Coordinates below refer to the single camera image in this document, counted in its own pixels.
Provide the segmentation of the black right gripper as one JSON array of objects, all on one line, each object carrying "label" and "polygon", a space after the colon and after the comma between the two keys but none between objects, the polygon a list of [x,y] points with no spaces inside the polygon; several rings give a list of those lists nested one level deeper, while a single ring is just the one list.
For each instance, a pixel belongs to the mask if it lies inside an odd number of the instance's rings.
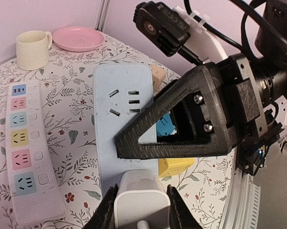
[{"label": "black right gripper", "polygon": [[284,130],[276,100],[287,99],[287,0],[235,4],[244,11],[242,51],[218,66],[239,138],[237,166],[254,176]]}]

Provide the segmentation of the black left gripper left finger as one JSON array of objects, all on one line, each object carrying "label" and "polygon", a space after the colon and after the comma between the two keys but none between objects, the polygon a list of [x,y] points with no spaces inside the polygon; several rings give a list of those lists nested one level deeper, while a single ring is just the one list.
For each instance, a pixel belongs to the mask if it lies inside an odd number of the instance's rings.
[{"label": "black left gripper left finger", "polygon": [[85,229],[114,229],[114,201],[118,193],[118,185],[110,186],[102,198],[91,219],[85,224]]}]

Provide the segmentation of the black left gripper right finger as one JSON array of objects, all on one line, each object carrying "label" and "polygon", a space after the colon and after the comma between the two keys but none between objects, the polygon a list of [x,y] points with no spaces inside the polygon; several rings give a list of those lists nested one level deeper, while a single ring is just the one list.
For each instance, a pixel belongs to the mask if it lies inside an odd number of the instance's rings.
[{"label": "black left gripper right finger", "polygon": [[179,192],[168,185],[166,191],[170,199],[169,224],[171,229],[202,229],[195,220]]}]

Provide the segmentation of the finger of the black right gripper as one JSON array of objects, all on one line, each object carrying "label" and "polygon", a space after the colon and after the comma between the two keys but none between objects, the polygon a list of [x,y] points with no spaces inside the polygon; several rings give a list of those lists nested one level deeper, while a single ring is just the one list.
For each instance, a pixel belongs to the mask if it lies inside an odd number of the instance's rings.
[{"label": "finger of the black right gripper", "polygon": [[[197,66],[169,83],[115,137],[119,158],[152,159],[225,156],[238,145],[237,131],[222,93],[222,77],[213,63]],[[176,134],[161,136],[156,143],[139,138],[166,113]]]}]

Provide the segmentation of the white phone charger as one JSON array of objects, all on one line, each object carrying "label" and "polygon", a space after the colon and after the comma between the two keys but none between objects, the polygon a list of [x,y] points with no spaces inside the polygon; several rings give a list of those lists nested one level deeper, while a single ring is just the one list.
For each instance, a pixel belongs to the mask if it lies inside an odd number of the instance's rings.
[{"label": "white phone charger", "polygon": [[170,200],[158,176],[148,169],[129,170],[122,175],[114,201],[117,229],[168,229]]}]

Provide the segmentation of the beige dragon cube adapter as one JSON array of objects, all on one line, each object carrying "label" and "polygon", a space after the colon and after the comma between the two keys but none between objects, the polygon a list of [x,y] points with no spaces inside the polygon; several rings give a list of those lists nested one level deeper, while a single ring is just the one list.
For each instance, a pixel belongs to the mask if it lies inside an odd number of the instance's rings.
[{"label": "beige dragon cube adapter", "polygon": [[152,73],[152,80],[153,80],[153,92],[156,94],[157,89],[161,86],[163,83],[166,72],[163,68],[158,67],[157,65],[149,65],[149,68]]}]

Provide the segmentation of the cyan square adapter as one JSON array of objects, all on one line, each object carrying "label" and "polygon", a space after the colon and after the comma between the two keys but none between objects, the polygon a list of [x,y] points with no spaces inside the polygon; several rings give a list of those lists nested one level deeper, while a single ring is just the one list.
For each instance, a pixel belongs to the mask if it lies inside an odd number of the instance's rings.
[{"label": "cyan square adapter", "polygon": [[158,137],[175,135],[176,133],[177,130],[171,120],[170,113],[166,113],[156,122],[156,134]]}]

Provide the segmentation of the yellow square adapter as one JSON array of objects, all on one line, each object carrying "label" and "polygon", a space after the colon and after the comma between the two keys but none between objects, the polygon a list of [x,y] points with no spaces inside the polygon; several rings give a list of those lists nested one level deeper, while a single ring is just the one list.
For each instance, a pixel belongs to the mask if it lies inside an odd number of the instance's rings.
[{"label": "yellow square adapter", "polygon": [[179,175],[194,163],[194,158],[160,158],[158,159],[159,177]]}]

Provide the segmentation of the white power strip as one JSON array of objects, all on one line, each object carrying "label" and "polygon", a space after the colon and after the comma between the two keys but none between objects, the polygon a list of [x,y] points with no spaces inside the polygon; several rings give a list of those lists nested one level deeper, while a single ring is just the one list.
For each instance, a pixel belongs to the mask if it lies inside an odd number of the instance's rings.
[{"label": "white power strip", "polygon": [[16,221],[23,229],[53,229],[66,210],[47,146],[38,80],[8,87],[5,135]]}]

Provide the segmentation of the grey small power strip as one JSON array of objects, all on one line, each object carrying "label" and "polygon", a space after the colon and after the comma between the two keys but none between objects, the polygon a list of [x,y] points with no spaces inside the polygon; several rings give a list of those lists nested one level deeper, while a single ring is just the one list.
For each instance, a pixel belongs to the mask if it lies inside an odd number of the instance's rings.
[{"label": "grey small power strip", "polygon": [[101,190],[119,184],[128,170],[158,172],[157,159],[119,159],[115,136],[153,103],[153,79],[145,64],[101,64],[93,73],[94,126]]}]

